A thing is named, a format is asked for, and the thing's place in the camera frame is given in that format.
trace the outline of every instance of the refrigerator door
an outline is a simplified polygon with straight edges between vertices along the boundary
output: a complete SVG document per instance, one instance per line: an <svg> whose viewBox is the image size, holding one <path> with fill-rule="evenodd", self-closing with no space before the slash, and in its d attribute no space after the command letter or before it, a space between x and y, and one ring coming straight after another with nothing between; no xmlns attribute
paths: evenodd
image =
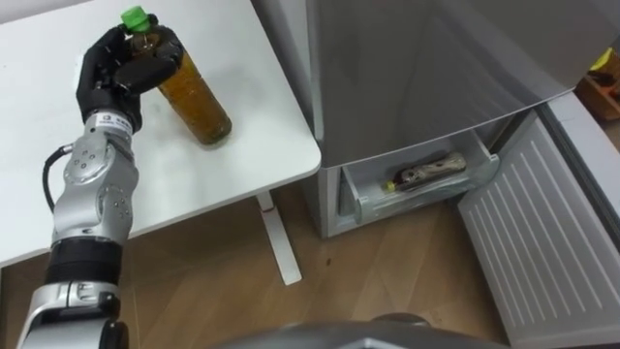
<svg viewBox="0 0 620 349"><path fill-rule="evenodd" d="M307 5L312 116L324 167L444 137L562 94L620 32L620 3L605 0Z"/></svg>
<svg viewBox="0 0 620 349"><path fill-rule="evenodd" d="M620 154L568 94L536 108L499 156L458 207L511 346L619 343L620 203L608 199Z"/></svg>

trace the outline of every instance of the wooden floor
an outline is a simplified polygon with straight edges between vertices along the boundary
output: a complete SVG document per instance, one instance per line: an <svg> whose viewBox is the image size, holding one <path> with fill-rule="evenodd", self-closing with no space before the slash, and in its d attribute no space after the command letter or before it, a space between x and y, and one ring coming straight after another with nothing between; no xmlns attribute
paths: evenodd
<svg viewBox="0 0 620 349"><path fill-rule="evenodd" d="M505 341L470 241L447 205L320 240L297 184L274 195L303 280L282 284L254 199L132 239L121 277L131 348L204 348L290 323L394 311ZM46 257L3 270L0 347L15 347Z"/></svg>

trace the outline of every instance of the black cable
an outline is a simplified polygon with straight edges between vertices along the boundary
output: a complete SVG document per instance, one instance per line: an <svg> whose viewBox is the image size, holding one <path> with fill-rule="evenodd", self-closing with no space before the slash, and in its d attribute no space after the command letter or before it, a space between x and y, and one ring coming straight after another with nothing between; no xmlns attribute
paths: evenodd
<svg viewBox="0 0 620 349"><path fill-rule="evenodd" d="M56 149L49 157L43 165L43 191L46 194L47 205L49 206L49 210L54 212L54 200L51 198L51 193L49 193L49 169L56 162L56 160L61 157L69 154L71 152L72 147L70 145L63 145Z"/></svg>

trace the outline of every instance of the robotic hand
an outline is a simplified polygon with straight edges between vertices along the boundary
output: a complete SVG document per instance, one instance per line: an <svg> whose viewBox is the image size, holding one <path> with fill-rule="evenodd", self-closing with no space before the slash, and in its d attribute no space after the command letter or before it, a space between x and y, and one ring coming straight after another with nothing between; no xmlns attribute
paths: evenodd
<svg viewBox="0 0 620 349"><path fill-rule="evenodd" d="M84 54L77 87L84 134L59 149L72 156L56 205L46 194L54 230L45 285L33 294L17 348L128 347L127 327L117 319L138 184L131 141L142 125L140 94L171 77L182 57L180 45L132 57L128 35L123 25L113 27Z"/></svg>

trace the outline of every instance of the table leg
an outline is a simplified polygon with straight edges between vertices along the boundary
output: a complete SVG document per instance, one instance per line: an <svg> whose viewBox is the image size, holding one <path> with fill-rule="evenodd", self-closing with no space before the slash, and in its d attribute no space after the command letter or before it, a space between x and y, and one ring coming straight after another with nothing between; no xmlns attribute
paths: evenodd
<svg viewBox="0 0 620 349"><path fill-rule="evenodd" d="M2 308L2 268L0 268L0 313L4 310Z"/></svg>
<svg viewBox="0 0 620 349"><path fill-rule="evenodd" d="M289 237L284 229L284 224L282 224L278 207L271 200L271 194L268 191L257 195L256 198L261 206L264 227L267 229L271 249L280 269L282 281L285 285L296 283L301 280L301 272L293 254Z"/></svg>

